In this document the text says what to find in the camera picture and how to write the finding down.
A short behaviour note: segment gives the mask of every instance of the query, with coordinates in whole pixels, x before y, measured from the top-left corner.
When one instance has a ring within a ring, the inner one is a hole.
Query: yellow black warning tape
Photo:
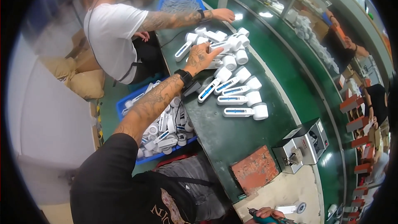
[[[98,99],[97,99],[97,120],[98,120],[98,125],[97,125],[98,138],[99,138],[99,143],[102,146],[104,143],[104,140],[103,140],[103,133],[102,133],[102,125],[101,125],[100,101]]]

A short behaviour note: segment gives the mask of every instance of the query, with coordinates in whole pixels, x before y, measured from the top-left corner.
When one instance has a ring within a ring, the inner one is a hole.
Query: tattooed arm
[[[218,19],[232,23],[235,20],[235,14],[228,9],[215,9],[203,12],[205,18]],[[137,32],[152,31],[161,29],[173,29],[183,26],[194,25],[202,19],[201,14],[194,12],[166,13],[159,11],[150,11]]]
[[[220,47],[208,54],[209,45],[210,43],[206,42],[194,45],[191,48],[187,65],[184,68],[186,72],[195,76],[207,68],[210,62],[222,52],[222,47]],[[114,133],[130,135],[139,147],[144,131],[166,109],[172,99],[180,93],[183,86],[184,83],[180,75],[175,74],[152,88],[134,104]]]

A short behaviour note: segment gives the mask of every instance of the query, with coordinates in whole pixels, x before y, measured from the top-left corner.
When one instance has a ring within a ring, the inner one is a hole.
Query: green workbench
[[[217,0],[203,0],[210,7],[217,7]],[[264,12],[266,7],[256,0],[240,0],[254,11]],[[315,87],[309,80],[306,73],[300,69],[300,64],[286,47],[265,27],[256,17],[246,11],[236,2],[229,0],[227,7],[235,13],[242,13],[243,19],[235,21],[232,26],[235,29],[244,27],[250,31],[249,39],[251,46],[256,50],[261,59],[266,62],[278,82],[286,92],[289,100],[301,120],[308,120],[320,117],[329,139],[330,146],[318,162],[324,193],[325,208],[330,204],[342,202],[343,176],[342,159],[337,144],[336,134],[331,125],[330,117],[326,112],[325,105],[317,93]],[[313,72],[321,90],[327,95],[327,101],[331,107],[334,120],[340,132],[343,143],[351,141],[352,137],[345,134],[347,117],[340,113],[338,105],[341,102],[333,82],[321,66],[318,59],[311,50],[297,38],[294,31],[278,17],[266,19],[280,35],[289,43],[296,53],[304,60],[308,68]],[[171,72],[185,65],[185,59],[177,63],[174,60],[175,52],[184,43],[186,32],[193,32],[195,27],[186,27],[182,33],[162,48],[163,55]],[[231,31],[222,23],[213,22],[211,30],[221,30],[227,34]],[[160,45],[169,42],[175,35],[182,31],[162,30],[157,31]],[[224,107],[216,105],[216,97],[212,95],[204,103],[197,102],[197,95],[188,97],[184,104],[188,115],[191,118],[199,137],[199,142],[206,152],[213,168],[217,172],[227,195],[232,202],[238,202],[238,196],[243,192],[237,186],[230,170],[230,165],[240,161],[247,155],[254,152],[258,147],[266,144],[270,149],[290,132],[296,125],[286,104],[281,96],[264,73],[260,63],[249,54],[250,61],[245,65],[249,71],[256,75],[263,87],[260,90],[263,102],[266,102],[269,110],[269,118],[263,121],[254,121],[249,118],[224,118],[222,110]],[[201,72],[197,79],[200,82],[211,81],[213,71]],[[345,151],[347,173],[355,166],[355,154],[352,150]],[[349,189],[352,187],[352,180],[349,180]]]

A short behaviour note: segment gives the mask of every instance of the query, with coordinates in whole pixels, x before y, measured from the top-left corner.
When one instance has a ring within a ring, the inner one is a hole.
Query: wrist
[[[184,70],[185,72],[188,72],[192,77],[194,77],[198,73],[194,67],[190,67],[190,66],[186,66],[182,70]]]
[[[203,13],[205,14],[205,18],[213,18],[213,13],[211,10],[203,11]]]

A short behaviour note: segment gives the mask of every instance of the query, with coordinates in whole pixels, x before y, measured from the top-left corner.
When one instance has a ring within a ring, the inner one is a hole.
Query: white t-shirt
[[[88,33],[91,12],[89,10],[84,18],[84,33],[102,69],[120,80],[128,72],[131,63],[137,62],[137,52],[131,38],[148,12],[124,4],[100,4],[93,11]],[[133,66],[121,82],[131,83],[136,70],[137,67]]]

